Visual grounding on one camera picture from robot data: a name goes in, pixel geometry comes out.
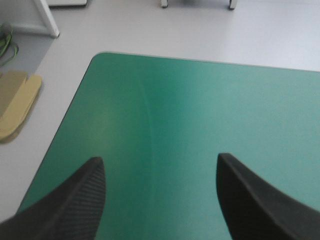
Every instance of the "green cable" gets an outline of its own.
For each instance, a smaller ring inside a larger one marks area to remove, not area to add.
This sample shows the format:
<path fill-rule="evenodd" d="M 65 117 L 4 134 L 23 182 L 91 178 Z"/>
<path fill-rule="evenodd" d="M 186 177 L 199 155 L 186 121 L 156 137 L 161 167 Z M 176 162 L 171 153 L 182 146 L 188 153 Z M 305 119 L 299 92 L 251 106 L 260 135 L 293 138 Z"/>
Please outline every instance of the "green cable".
<path fill-rule="evenodd" d="M 12 36 L 13 36 L 13 29 L 10 25 L 8 24 L 1 24 L 0 25 L 0 58 L 2 58 L 9 47 L 13 49 L 13 55 L 6 59 L 3 62 L 0 62 L 0 67 L 3 67 L 7 63 L 11 62 L 13 59 L 16 58 L 19 47 L 18 45 L 12 41 Z"/>

